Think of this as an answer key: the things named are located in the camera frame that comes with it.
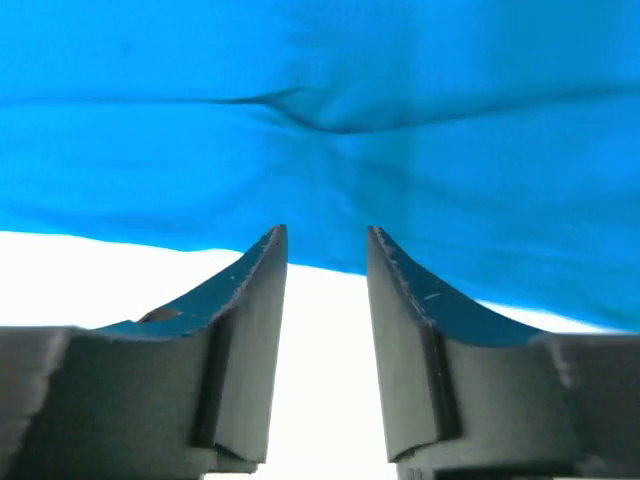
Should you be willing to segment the blue t shirt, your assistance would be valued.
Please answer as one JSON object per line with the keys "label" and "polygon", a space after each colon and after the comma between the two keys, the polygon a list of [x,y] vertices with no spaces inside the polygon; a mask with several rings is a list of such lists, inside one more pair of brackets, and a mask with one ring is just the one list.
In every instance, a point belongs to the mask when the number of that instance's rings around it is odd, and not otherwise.
{"label": "blue t shirt", "polygon": [[635,1],[5,1],[1,226],[176,250],[386,229],[474,298],[639,326]]}

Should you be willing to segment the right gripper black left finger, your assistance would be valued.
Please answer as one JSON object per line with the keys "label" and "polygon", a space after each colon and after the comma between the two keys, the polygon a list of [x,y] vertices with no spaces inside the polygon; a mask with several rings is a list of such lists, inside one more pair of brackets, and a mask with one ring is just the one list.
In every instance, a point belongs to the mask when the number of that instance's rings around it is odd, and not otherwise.
{"label": "right gripper black left finger", "polygon": [[267,453],[287,262],[278,225],[138,321],[3,328],[2,477],[254,472]]}

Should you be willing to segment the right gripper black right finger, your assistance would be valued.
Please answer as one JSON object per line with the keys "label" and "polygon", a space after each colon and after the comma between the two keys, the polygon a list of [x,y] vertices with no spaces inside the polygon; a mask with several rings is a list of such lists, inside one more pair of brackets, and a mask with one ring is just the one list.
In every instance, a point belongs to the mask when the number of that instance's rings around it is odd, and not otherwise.
{"label": "right gripper black right finger", "polygon": [[639,339],[551,333],[367,233],[388,460],[402,479],[635,479]]}

